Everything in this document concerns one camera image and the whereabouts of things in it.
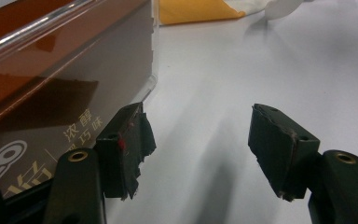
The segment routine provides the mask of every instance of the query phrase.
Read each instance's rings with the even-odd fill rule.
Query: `yellow paper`
[[[159,0],[159,19],[162,24],[192,21],[213,21],[244,17],[223,0]]]

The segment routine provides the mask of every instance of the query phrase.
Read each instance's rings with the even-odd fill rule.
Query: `screw hole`
[[[339,161],[345,162],[347,164],[355,164],[356,163],[356,159],[354,159],[352,156],[347,155],[347,154],[337,153],[336,157]]]
[[[304,135],[299,136],[298,138],[299,138],[301,141],[308,141],[308,140],[310,140],[307,136],[304,136]]]
[[[89,154],[85,151],[74,152],[69,156],[68,161],[83,161],[88,155]]]

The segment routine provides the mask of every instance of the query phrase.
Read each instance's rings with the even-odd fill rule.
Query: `red mark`
[[[118,147],[119,147],[122,151],[124,151],[124,150],[126,149],[126,142],[124,141],[124,139],[119,138],[119,139],[117,140],[117,144],[118,144]]]

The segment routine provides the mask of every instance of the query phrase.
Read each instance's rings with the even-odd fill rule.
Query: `white tabletop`
[[[158,148],[133,200],[109,223],[310,223],[277,198],[247,146],[254,103],[279,108],[358,156],[358,0],[303,3],[286,18],[165,26],[158,85],[145,101]]]

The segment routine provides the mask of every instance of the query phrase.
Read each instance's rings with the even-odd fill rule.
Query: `white printed logo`
[[[0,178],[27,149],[27,143],[21,140],[11,142],[0,149]]]

